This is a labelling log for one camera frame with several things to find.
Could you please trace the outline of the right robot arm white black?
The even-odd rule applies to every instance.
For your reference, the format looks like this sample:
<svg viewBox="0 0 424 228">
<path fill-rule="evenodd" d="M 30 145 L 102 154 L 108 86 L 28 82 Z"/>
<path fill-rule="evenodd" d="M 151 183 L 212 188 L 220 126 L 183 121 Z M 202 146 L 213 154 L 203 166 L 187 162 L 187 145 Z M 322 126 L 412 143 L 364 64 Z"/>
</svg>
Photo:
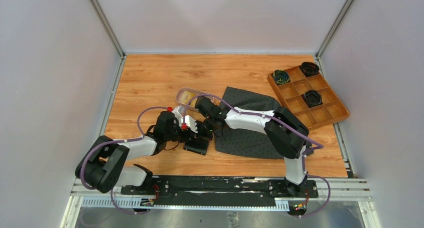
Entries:
<svg viewBox="0 0 424 228">
<path fill-rule="evenodd" d="M 228 127 L 266 135 L 277 153 L 284 158 L 286 173 L 283 190 L 292 197 L 305 191 L 307 172 L 304 152 L 309 130 L 287 108 L 251 111 L 232 107 L 225 110 L 205 96 L 198 96 L 194 107 L 205 118 L 198 128 L 201 134 Z"/>
</svg>

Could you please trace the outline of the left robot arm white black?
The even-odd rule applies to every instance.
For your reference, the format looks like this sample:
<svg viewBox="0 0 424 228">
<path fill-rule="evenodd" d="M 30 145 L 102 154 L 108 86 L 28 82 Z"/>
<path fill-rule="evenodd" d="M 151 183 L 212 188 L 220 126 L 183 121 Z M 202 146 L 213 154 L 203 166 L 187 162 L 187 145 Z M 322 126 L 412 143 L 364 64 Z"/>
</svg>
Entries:
<svg viewBox="0 0 424 228">
<path fill-rule="evenodd" d="M 168 142 L 183 142 L 181 129 L 182 106 L 162 107 L 162 112 L 151 126 L 152 130 L 130 139 L 97 138 L 75 169 L 75 176 L 90 190 L 107 193 L 115 186 L 131 185 L 140 193 L 153 189 L 152 173 L 140 165 L 125 167 L 125 162 L 142 156 L 159 154 Z"/>
</svg>

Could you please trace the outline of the gold credit card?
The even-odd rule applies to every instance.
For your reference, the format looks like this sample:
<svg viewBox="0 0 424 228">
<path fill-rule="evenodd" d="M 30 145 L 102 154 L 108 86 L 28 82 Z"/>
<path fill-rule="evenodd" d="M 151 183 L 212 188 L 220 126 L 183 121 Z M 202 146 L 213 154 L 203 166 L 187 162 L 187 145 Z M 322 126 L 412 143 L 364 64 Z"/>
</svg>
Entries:
<svg viewBox="0 0 424 228">
<path fill-rule="evenodd" d="M 179 101 L 183 104 L 187 104 L 194 96 L 196 96 L 195 93 L 185 90 L 182 92 Z"/>
</svg>

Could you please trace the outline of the black leather card holder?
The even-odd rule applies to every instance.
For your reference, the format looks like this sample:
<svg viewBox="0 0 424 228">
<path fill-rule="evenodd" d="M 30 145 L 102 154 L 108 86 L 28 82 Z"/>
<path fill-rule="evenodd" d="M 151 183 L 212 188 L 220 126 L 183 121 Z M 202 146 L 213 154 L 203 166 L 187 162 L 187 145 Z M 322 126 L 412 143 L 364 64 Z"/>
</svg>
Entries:
<svg viewBox="0 0 424 228">
<path fill-rule="evenodd" d="M 210 141 L 210 139 L 204 138 L 187 139 L 183 145 L 183 150 L 200 155 L 206 155 Z"/>
</svg>

